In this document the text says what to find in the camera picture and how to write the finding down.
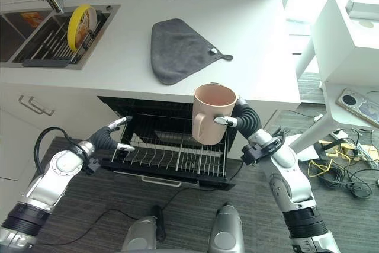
electronic device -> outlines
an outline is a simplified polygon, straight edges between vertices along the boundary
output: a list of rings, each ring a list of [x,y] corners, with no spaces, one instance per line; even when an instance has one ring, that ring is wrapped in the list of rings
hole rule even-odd
[[[336,103],[375,127],[379,127],[379,104],[362,94],[346,88]]]

kitchen sink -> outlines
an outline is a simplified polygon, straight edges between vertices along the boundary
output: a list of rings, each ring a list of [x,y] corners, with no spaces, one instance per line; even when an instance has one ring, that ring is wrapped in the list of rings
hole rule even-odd
[[[62,15],[49,13],[28,37],[21,37],[20,31],[15,29],[13,33],[7,33],[7,40],[4,42],[8,47],[1,52],[0,65],[82,69],[119,7],[119,5],[94,6],[97,26],[94,31],[88,33],[76,52],[71,51],[67,44],[68,24],[76,7],[65,7],[65,13]]]
[[[39,10],[0,14],[0,62],[10,60],[50,13],[51,10]]]

plate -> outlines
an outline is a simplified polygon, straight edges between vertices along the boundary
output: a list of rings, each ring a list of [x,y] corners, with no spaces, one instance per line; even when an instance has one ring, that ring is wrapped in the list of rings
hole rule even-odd
[[[67,43],[74,52],[81,46],[89,31],[94,31],[97,24],[96,10],[85,4],[73,12],[67,32]]]

dish drying rack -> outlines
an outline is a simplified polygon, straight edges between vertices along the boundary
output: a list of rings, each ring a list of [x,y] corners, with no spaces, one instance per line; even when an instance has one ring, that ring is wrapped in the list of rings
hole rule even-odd
[[[138,114],[124,129],[121,142],[133,152],[115,151],[102,166],[116,172],[230,188],[226,178],[228,135],[216,145],[202,145],[191,135],[192,120]]]
[[[106,22],[107,18],[102,13],[97,13],[97,25],[94,31],[89,30],[82,44],[74,52],[67,43],[67,32],[70,17],[50,19],[46,29],[42,29],[36,35],[38,44],[29,43],[16,57],[17,62],[22,62],[25,67],[59,67],[77,64],[94,42],[97,34]]]

open dishwasher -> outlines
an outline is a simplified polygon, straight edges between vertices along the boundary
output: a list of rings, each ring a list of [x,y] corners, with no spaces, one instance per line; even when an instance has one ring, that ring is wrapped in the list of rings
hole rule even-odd
[[[115,151],[102,167],[117,173],[141,176],[145,182],[180,187],[213,187],[229,190],[226,154],[236,130],[227,130],[216,145],[202,145],[191,134],[192,104],[99,97],[120,117],[132,116],[121,142],[134,152]]]

